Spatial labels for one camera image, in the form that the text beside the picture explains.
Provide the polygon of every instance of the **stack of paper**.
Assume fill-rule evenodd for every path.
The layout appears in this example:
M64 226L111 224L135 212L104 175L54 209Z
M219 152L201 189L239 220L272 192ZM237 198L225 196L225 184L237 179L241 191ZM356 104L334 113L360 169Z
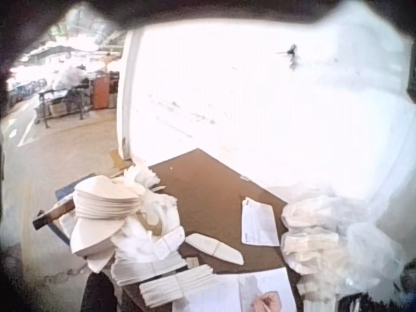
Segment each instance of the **stack of paper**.
M213 274L212 268L202 265L167 278L143 283L140 285L140 293L148 307L157 307L209 289L216 284L216 275Z
M286 268L247 274L217 275L218 284L210 289L177 300L172 312L252 312L256 296L276 291L281 312L295 312L291 284Z
M241 242L256 246L279 246L272 206L248 197L242 201Z
M140 209L146 189L111 181L104 175L86 179L75 186L73 202L77 216L92 219L121 219Z
M172 252L166 259L149 263L137 263L135 259L125 258L117 252L116 261L111 266L111 276L117 285L124 286L146 281L186 265L187 262L178 252Z

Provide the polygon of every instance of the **rubber band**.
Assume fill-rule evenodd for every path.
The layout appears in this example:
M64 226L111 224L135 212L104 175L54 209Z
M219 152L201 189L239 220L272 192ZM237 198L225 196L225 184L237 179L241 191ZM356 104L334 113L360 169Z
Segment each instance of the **rubber band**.
M219 247L220 247L220 244L221 244L221 242L220 241L218 241L218 244L215 246L215 249L214 249L214 251L213 251L213 254L212 255L215 255L215 253L216 253L216 251L219 249Z
M185 297L185 292L183 291L183 289L182 289L182 286L181 286L181 284L180 284L180 282L179 282L179 278L178 278L178 276L175 274L174 275L175 276L175 279L176 279L176 283L177 283L177 286L179 287L179 290L181 291L181 293L182 293L182 297Z

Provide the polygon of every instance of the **white wall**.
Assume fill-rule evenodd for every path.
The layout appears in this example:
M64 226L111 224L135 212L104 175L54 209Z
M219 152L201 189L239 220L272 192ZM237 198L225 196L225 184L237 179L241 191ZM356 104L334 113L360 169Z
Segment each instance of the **white wall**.
M398 241L416 232L403 218L416 216L411 41L364 4L343 3L311 25L203 19L139 32L119 101L133 159L201 147L288 201L328 185L371 202ZM276 54L292 44L294 71Z

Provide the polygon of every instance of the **table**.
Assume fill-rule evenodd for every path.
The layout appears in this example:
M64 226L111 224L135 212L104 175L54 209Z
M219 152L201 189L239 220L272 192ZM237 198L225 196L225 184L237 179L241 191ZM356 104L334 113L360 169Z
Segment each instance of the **table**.
M230 245L241 252L244 265L234 265L197 251L184 243L179 249L183 257L195 257L200 264L210 265L215 273L243 273L270 270L285 266L279 248L250 246L241 242L241 201L245 197L273 206L279 238L286 232L280 220L285 202L258 185L240 178L240 174L218 162L200 149L156 164L151 169L166 185L165 193L175 196L181 225L186 235L201 233ZM302 299L296 289L300 276L287 267L298 311ZM136 311L171 311L172 304L155 309L145 306L139 283L123 287L123 306Z

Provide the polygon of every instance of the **handwritten paper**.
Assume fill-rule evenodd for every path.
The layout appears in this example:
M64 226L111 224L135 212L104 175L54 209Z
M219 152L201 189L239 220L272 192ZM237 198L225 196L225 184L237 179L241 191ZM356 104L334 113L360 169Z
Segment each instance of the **handwritten paper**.
M217 275L217 281L210 289L174 301L172 312L251 312L252 300L268 291L278 292L281 312L296 311L286 268Z

